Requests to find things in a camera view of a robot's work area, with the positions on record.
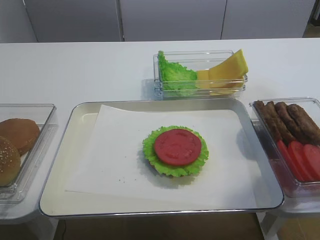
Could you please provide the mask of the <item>green lettuce in container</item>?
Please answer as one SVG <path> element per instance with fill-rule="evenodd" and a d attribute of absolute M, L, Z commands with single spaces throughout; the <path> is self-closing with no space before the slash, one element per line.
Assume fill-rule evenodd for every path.
<path fill-rule="evenodd" d="M 163 51 L 159 51 L 158 67 L 163 90 L 174 97 L 189 97 L 196 90 L 197 73 L 178 62 L 169 62 Z"/>

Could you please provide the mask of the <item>plain burger bun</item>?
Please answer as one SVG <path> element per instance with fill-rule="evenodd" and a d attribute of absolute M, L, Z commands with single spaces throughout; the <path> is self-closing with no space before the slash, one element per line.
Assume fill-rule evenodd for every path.
<path fill-rule="evenodd" d="M 40 129 L 35 121 L 24 118 L 10 118 L 0 123 L 0 136 L 9 140 L 20 156 L 34 146 Z"/>

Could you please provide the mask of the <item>sesame burger bun top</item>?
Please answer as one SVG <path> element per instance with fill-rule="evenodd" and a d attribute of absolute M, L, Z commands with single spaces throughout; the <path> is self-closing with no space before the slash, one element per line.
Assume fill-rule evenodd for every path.
<path fill-rule="evenodd" d="M 0 137 L 0 186 L 8 186 L 18 175 L 21 157 L 17 148 L 6 138 Z"/>

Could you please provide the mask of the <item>brown burger patty front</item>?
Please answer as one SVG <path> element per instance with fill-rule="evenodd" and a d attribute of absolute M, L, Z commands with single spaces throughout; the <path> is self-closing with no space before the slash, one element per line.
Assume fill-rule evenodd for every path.
<path fill-rule="evenodd" d="M 308 113 L 297 104 L 290 104 L 286 107 L 289 115 L 293 118 L 297 126 L 309 138 L 309 142 L 320 145 L 320 128 L 308 115 Z"/>

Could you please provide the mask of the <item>clear bun container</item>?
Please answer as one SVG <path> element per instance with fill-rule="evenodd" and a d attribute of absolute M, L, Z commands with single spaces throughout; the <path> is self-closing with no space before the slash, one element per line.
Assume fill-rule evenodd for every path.
<path fill-rule="evenodd" d="M 20 156 L 20 171 L 16 178 L 9 185 L 0 187 L 2 205 L 17 205 L 26 197 L 58 128 L 53 104 L 1 104 L 0 122 L 15 118 L 35 121 L 40 133 L 32 149 Z"/>

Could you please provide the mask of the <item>clear lettuce and cheese container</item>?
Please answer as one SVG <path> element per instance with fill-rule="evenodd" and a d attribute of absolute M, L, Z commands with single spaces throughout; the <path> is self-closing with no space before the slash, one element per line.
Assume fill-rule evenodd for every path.
<path fill-rule="evenodd" d="M 232 50 L 211 50 L 211 51 L 176 51 L 176 52 L 164 52 L 165 59 L 169 62 L 177 62 L 188 70 L 195 72 L 200 70 L 209 70 L 215 67 L 231 57 L 235 52 Z M 154 92 L 162 100 L 169 99 L 185 99 L 185 98 L 235 98 L 241 95 L 246 89 L 246 83 L 248 81 L 247 74 L 244 76 L 243 86 L 233 94 L 226 95 L 210 95 L 214 92 L 215 88 L 200 89 L 196 88 L 196 92 L 191 96 L 171 96 L 170 93 L 163 90 L 163 83 L 161 80 L 158 53 L 153 56 L 153 72 L 154 72 Z"/>

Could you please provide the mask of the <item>red tomato slice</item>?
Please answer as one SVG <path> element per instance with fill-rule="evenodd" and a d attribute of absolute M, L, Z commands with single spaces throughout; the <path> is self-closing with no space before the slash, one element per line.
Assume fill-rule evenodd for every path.
<path fill-rule="evenodd" d="M 299 182 L 314 182 L 316 176 L 307 162 L 303 147 L 304 146 L 298 141 L 292 141 L 288 145 L 293 174 Z"/>
<path fill-rule="evenodd" d="M 295 162 L 294 158 L 289 154 L 287 146 L 284 144 L 282 140 L 279 140 L 277 142 L 277 147 L 280 153 L 282 154 L 286 162 L 286 165 L 288 166 L 292 175 L 295 177 L 297 181 L 302 182 L 304 180 L 304 176 L 302 175 L 302 172 L 298 164 Z"/>
<path fill-rule="evenodd" d="M 186 166 L 201 153 L 201 140 L 192 132 L 175 128 L 160 134 L 154 142 L 157 157 L 170 166 Z"/>
<path fill-rule="evenodd" d="M 320 148 L 312 144 L 303 146 L 306 166 L 316 181 L 320 180 Z"/>

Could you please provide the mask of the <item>metal tray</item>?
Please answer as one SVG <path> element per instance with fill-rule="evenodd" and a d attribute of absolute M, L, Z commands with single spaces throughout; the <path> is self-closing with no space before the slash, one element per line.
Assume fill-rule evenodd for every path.
<path fill-rule="evenodd" d="M 209 205 L 134 198 L 98 193 L 66 191 L 70 177 L 78 169 L 81 157 L 96 124 L 102 106 L 117 110 L 153 113 L 182 111 L 232 110 L 240 121 L 243 136 L 247 138 L 245 152 L 253 155 L 249 164 L 253 180 L 254 208 L 212 208 Z M 180 214 L 197 212 L 258 212 L 279 207 L 284 195 L 270 166 L 268 157 L 254 130 L 245 106 L 232 98 L 184 99 L 155 101 L 86 102 L 76 106 L 70 115 L 51 172 L 45 184 L 39 206 L 50 217 L 81 215 L 141 215 Z"/>

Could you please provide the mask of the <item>green lettuce leaf on bun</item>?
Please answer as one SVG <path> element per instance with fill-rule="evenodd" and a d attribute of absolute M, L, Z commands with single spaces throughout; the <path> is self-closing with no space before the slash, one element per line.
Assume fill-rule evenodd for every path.
<path fill-rule="evenodd" d="M 195 134 L 200 139 L 201 144 L 202 144 L 201 153 L 200 153 L 199 157 L 193 163 L 185 165 L 185 166 L 180 166 L 180 167 L 199 167 L 199 168 L 202 168 L 205 165 L 206 161 L 209 159 L 209 150 L 208 150 L 208 147 L 207 147 L 205 140 L 202 138 L 202 136 L 198 132 L 196 132 L 188 127 L 185 127 L 185 126 L 176 126 L 176 125 L 162 126 L 156 130 L 153 130 L 148 135 L 148 137 L 143 140 L 143 142 L 142 142 L 143 153 L 144 153 L 145 158 L 148 160 L 149 164 L 150 165 L 156 165 L 156 164 L 169 165 L 169 164 L 162 162 L 157 157 L 156 152 L 154 150 L 154 143 L 155 143 L 156 138 L 160 134 L 162 134 L 166 131 L 172 130 L 172 129 L 188 130 L 188 131 L 192 132 L 193 134 Z"/>

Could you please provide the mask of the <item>brown burger patty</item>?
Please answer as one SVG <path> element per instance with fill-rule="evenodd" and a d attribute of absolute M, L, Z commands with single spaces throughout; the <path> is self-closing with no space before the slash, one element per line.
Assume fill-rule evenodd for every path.
<path fill-rule="evenodd" d="M 292 141 L 295 141 L 296 138 L 291 134 L 291 132 L 288 130 L 285 123 L 282 121 L 280 116 L 278 115 L 275 104 L 273 101 L 269 101 L 265 108 L 270 116 L 270 119 L 272 120 L 272 135 L 275 139 L 275 141 L 282 140 L 283 143 L 287 146 Z"/>
<path fill-rule="evenodd" d="M 308 113 L 297 104 L 290 104 L 286 107 L 289 115 L 293 118 L 297 126 L 309 138 L 309 142 L 320 145 L 320 128 L 308 115 Z"/>
<path fill-rule="evenodd" d="M 278 127 L 276 125 L 276 122 L 273 120 L 269 110 L 267 109 L 267 106 L 260 100 L 257 100 L 254 102 L 254 105 L 256 109 L 258 110 L 260 116 L 263 118 L 263 121 L 266 124 L 266 127 L 274 139 L 275 142 L 278 142 L 282 140 L 282 136 L 280 131 L 278 130 Z"/>
<path fill-rule="evenodd" d="M 283 101 L 275 104 L 275 110 L 296 141 L 302 144 L 311 143 L 311 140 L 302 132 L 294 119 L 290 116 L 287 111 L 287 105 Z"/>

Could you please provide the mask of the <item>red tomato slice front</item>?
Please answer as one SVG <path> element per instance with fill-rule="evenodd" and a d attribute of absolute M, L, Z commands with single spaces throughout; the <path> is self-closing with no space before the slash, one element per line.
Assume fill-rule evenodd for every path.
<path fill-rule="evenodd" d="M 306 166 L 316 181 L 320 180 L 320 148 L 312 144 L 303 146 Z"/>

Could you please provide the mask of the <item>brown burger patty leftmost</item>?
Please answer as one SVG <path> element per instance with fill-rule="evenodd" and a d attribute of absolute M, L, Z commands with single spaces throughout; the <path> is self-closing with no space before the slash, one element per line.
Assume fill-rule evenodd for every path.
<path fill-rule="evenodd" d="M 282 140 L 282 136 L 280 131 L 278 130 L 278 127 L 276 125 L 276 122 L 273 120 L 269 110 L 267 109 L 267 106 L 260 100 L 257 100 L 254 102 L 254 105 L 256 109 L 258 110 L 260 116 L 263 118 L 263 121 L 266 124 L 266 127 L 274 139 L 275 142 L 278 142 Z"/>

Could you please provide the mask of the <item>white paper sheet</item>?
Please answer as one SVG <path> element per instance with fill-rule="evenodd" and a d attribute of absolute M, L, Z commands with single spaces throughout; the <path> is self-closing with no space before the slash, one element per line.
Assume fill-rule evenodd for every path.
<path fill-rule="evenodd" d="M 205 140 L 209 158 L 199 174 L 168 177 L 144 159 L 143 140 L 160 127 L 184 126 Z M 136 112 L 100 108 L 94 129 L 65 190 L 138 199 L 254 208 L 247 138 L 233 110 Z"/>

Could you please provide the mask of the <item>yellow cheese slice large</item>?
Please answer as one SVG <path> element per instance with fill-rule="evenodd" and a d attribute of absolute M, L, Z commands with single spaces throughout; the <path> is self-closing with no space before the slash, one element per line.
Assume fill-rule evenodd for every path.
<path fill-rule="evenodd" d="M 244 76 L 249 69 L 240 49 L 222 63 L 208 70 L 209 87 L 215 89 L 211 96 L 229 95 L 237 92 L 244 85 Z"/>

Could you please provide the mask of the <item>clear patty and tomato container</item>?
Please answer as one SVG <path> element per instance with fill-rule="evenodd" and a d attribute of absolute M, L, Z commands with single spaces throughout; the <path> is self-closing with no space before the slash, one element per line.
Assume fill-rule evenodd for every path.
<path fill-rule="evenodd" d="M 304 108 L 307 114 L 320 128 L 320 104 L 317 100 L 311 98 L 282 98 L 273 100 L 260 100 L 265 105 L 273 101 L 274 104 L 278 102 L 284 102 L 287 106 L 291 104 L 297 104 Z M 271 136 L 263 118 L 260 116 L 255 106 L 255 101 L 250 103 L 254 118 L 252 120 L 254 129 L 258 135 L 262 147 L 264 148 L 272 170 L 284 191 L 284 194 L 290 198 L 300 197 L 319 197 L 320 195 L 320 181 L 313 182 L 300 182 L 295 179 L 292 172 L 288 168 L 285 159 L 283 158 L 277 142 Z"/>

